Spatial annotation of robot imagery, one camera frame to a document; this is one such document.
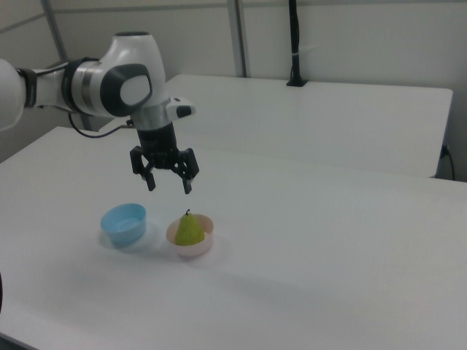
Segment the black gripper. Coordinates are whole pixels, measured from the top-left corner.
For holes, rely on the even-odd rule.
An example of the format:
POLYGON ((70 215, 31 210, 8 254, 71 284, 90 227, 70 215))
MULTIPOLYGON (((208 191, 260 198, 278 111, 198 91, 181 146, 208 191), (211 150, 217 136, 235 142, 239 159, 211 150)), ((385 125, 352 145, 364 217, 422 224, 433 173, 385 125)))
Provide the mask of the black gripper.
POLYGON ((198 162, 193 149, 177 149, 177 140, 172 123, 151 131, 137 131, 140 146, 130 151, 131 167, 134 174, 146 182, 149 191, 155 189, 152 169, 173 170, 182 179, 185 194, 190 194, 192 182, 199 173, 198 162), (143 157, 149 162, 143 164, 143 157))

